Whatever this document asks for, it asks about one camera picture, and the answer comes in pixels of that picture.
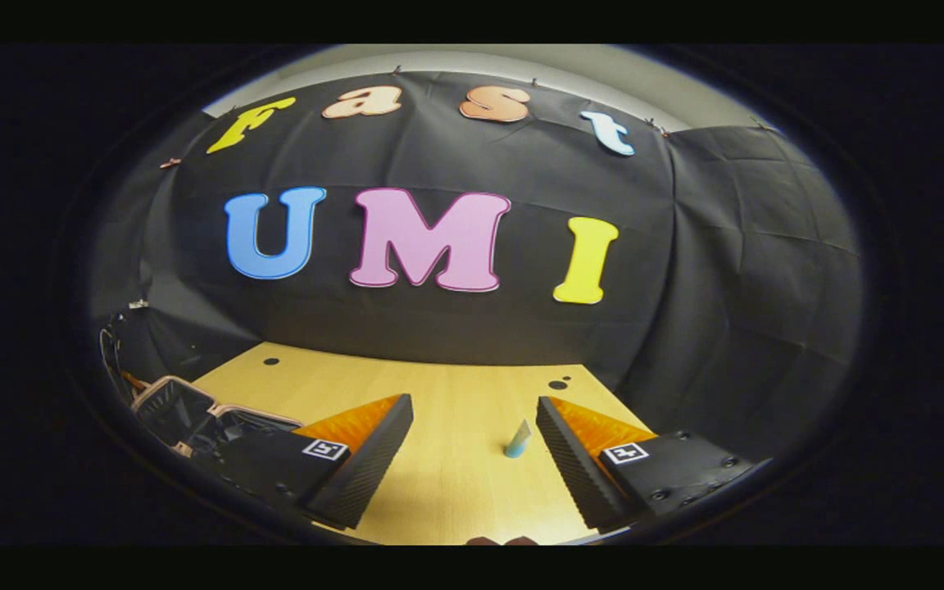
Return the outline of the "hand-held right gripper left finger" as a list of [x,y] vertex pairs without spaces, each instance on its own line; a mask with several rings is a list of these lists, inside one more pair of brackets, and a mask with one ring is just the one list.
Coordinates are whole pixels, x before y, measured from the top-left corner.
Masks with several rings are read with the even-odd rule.
[[400,393],[289,432],[244,434],[218,449],[218,474],[277,511],[356,528],[414,418]]

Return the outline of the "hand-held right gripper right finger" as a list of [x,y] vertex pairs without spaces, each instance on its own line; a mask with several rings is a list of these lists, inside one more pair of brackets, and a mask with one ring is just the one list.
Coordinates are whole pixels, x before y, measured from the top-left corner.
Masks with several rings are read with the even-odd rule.
[[768,463],[681,429],[656,434],[557,397],[536,425],[585,526],[601,533],[667,519]]

